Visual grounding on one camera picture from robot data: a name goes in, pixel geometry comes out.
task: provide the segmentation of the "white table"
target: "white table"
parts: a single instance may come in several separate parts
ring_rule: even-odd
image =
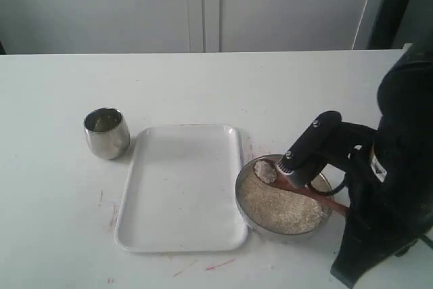
[[[402,53],[0,56],[0,287],[344,288],[329,274],[344,229],[336,215],[299,244],[250,234],[218,254],[122,251],[112,231],[131,153],[96,158],[83,118],[117,107],[132,136],[155,125],[227,123],[242,132],[248,161],[284,152],[325,110],[377,127],[378,85]],[[328,177],[340,181],[335,171]],[[337,199],[347,202],[346,193]],[[418,243],[357,288],[431,288],[432,265]]]

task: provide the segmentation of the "stainless steel cup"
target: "stainless steel cup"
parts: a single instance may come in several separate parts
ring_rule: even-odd
[[[122,113],[115,108],[99,108],[84,119],[90,150],[103,159],[115,159],[126,152],[130,137]]]

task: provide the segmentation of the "white plastic tray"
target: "white plastic tray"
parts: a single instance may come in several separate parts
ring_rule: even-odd
[[[242,162],[227,125],[140,132],[114,230],[129,252],[231,250],[247,236],[234,184]]]

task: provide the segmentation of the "stainless steel bowl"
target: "stainless steel bowl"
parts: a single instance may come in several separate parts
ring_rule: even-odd
[[[263,227],[262,225],[260,225],[256,221],[254,221],[249,215],[246,214],[245,210],[242,207],[242,204],[239,201],[240,186],[241,186],[242,182],[245,180],[245,178],[254,172],[254,164],[256,163],[256,161],[266,158],[266,159],[273,160],[273,161],[277,162],[281,158],[281,156],[282,155],[276,155],[276,154],[261,156],[261,157],[258,157],[258,158],[251,160],[247,165],[245,165],[243,167],[243,169],[240,171],[239,175],[237,176],[236,184],[235,184],[236,204],[237,204],[237,208],[241,212],[241,215],[244,218],[245,222],[254,231],[258,232],[259,234],[263,235],[264,237],[266,237],[270,240],[274,240],[274,241],[278,241],[278,242],[297,242],[297,241],[304,240],[304,239],[307,239],[307,238],[310,238],[311,236],[313,236],[317,232],[317,230],[320,227],[322,227],[326,223],[326,221],[329,219],[329,217],[332,214],[332,209],[325,207],[325,206],[322,206],[323,207],[323,218],[322,218],[320,224],[318,224],[318,226],[316,226],[316,228],[314,228],[313,230],[307,231],[305,233],[300,233],[300,234],[280,234],[280,233],[276,233],[274,231],[271,231],[271,230]],[[327,181],[327,179],[322,174],[320,174],[320,177],[322,178],[322,180],[325,181],[326,185],[328,186],[328,190],[330,191],[332,188],[331,188],[331,185],[329,184],[329,182]]]

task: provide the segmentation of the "wooden spoon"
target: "wooden spoon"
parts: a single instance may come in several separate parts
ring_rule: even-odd
[[[262,159],[262,161],[265,161],[267,163],[269,163],[274,171],[277,173],[277,178],[273,183],[266,183],[264,182],[256,173],[256,169],[253,168],[254,170],[254,174],[257,176],[258,179],[260,179],[261,181],[263,181],[264,184],[267,184],[271,187],[280,189],[280,190],[285,190],[285,191],[289,191],[289,192],[294,192],[297,194],[300,194],[302,196],[308,196],[309,198],[312,198],[316,201],[318,201],[320,204],[327,206],[328,208],[336,211],[337,213],[339,213],[340,215],[342,215],[343,217],[345,217],[347,215],[348,212],[348,207],[344,206],[343,204],[337,203],[325,196],[321,196],[319,194],[313,193],[312,191],[310,191],[307,187],[302,187],[302,188],[296,188],[294,187],[292,184],[290,184],[290,182],[286,179],[286,177],[284,175],[282,175],[277,168],[275,168],[275,162],[273,160],[269,160],[269,159]]]

